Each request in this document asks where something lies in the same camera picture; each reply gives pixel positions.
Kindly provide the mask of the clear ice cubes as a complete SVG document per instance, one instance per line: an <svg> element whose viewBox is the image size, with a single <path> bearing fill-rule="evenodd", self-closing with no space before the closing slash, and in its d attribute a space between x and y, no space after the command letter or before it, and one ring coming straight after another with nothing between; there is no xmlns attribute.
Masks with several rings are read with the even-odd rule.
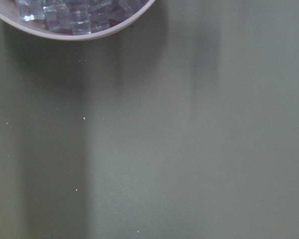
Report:
<svg viewBox="0 0 299 239"><path fill-rule="evenodd" d="M50 32L84 35L133 16L146 0L15 0L22 21L44 21Z"/></svg>

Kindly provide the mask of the pink bowl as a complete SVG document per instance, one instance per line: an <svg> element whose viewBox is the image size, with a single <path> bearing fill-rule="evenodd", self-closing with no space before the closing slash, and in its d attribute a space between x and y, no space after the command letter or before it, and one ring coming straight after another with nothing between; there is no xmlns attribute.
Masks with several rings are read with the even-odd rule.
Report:
<svg viewBox="0 0 299 239"><path fill-rule="evenodd" d="M155 3L149 0L138 12L132 15L125 21L100 32L85 34L85 35L72 35L50 32L39 22L23 22L19 17L19 11L15 3L11 0L0 0L0 19L5 23L31 35L41 38L60 40L60 41L86 41L104 38L113 35L138 20L144 13Z"/></svg>

